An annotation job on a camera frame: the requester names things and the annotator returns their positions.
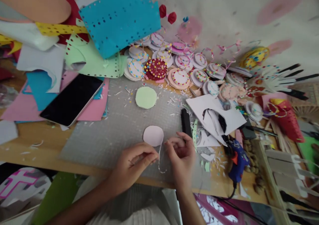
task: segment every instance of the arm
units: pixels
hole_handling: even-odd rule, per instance
[[[192,174],[196,160],[193,139],[185,133],[177,132],[165,142],[172,163],[174,183],[184,225],[206,225],[192,192]]]
[[[147,143],[140,143],[123,150],[107,180],[55,216],[47,225],[86,224],[108,200],[129,189],[146,167],[158,158],[159,154]]]

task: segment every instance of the blue paper with holes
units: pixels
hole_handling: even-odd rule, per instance
[[[97,0],[79,13],[104,59],[160,29],[159,5],[152,0]]]

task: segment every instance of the light green paper circle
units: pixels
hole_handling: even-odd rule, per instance
[[[135,101],[138,107],[143,109],[150,109],[156,104],[157,94],[155,90],[150,87],[141,87],[137,90]]]

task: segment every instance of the pink spot on wall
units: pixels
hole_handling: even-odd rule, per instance
[[[289,49],[291,46],[292,46],[292,40],[290,39],[272,43],[271,45],[268,46],[270,50],[269,57],[281,54],[283,51]]]
[[[299,5],[301,0],[272,0],[258,13],[257,24],[267,25],[283,17]]]

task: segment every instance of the finger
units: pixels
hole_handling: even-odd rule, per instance
[[[176,145],[177,147],[185,147],[184,140],[179,137],[171,137],[168,139],[168,141],[171,142],[173,145]]]
[[[170,140],[165,142],[167,155],[172,163],[174,163],[178,159],[178,155],[174,149],[173,143]]]
[[[193,139],[184,132],[176,132],[178,136],[180,136],[186,142],[186,147],[194,147]]]
[[[147,143],[139,143],[133,147],[125,149],[123,151],[123,156],[125,156],[125,158],[128,160],[132,160],[136,156],[140,156],[143,153],[158,155],[157,151],[151,145]]]
[[[136,176],[136,179],[143,173],[143,171],[150,165],[154,160],[158,159],[158,154],[148,154],[144,159],[140,160],[137,164],[132,167],[132,172]]]

